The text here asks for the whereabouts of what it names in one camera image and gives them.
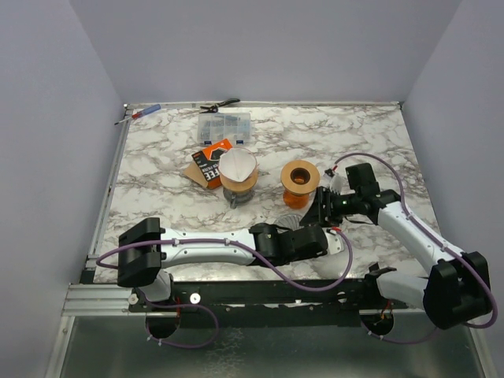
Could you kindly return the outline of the grey glass dripper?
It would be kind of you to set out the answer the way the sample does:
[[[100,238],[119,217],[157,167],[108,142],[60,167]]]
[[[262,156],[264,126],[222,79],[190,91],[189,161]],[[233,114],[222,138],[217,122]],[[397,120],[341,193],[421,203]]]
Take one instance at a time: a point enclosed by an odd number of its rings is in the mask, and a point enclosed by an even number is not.
[[[288,213],[278,217],[274,224],[282,231],[288,230],[298,230],[302,226],[300,225],[302,216],[296,213]]]

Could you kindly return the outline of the orange coffee filter box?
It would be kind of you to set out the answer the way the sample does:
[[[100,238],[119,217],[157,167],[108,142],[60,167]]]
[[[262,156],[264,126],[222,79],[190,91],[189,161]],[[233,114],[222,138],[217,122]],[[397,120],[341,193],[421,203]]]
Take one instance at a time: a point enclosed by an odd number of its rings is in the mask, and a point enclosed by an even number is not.
[[[183,174],[190,180],[206,189],[216,189],[221,186],[218,170],[221,155],[232,148],[227,139],[206,146],[191,155],[192,162],[185,168]]]

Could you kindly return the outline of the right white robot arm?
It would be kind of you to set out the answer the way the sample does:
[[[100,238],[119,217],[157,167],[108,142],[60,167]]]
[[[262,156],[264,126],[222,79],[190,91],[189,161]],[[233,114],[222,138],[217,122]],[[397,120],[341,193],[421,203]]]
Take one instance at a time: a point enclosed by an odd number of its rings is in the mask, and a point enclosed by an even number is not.
[[[466,253],[417,219],[400,194],[381,190],[369,163],[346,168],[351,192],[341,195],[318,187],[302,226],[340,226],[343,219],[363,215],[392,234],[421,264],[427,277],[407,276],[394,269],[369,272],[366,280],[383,298],[426,312],[442,330],[493,310],[487,261],[479,252]]]

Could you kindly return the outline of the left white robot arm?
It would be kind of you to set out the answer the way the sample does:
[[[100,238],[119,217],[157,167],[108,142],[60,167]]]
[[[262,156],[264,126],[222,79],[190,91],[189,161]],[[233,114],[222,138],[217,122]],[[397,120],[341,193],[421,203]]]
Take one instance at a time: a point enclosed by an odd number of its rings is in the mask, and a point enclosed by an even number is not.
[[[231,232],[182,232],[148,217],[118,238],[117,284],[140,288],[151,302],[170,298],[172,279],[163,269],[178,265],[228,263],[241,266],[288,265],[328,253],[319,226],[292,230],[259,223]]]

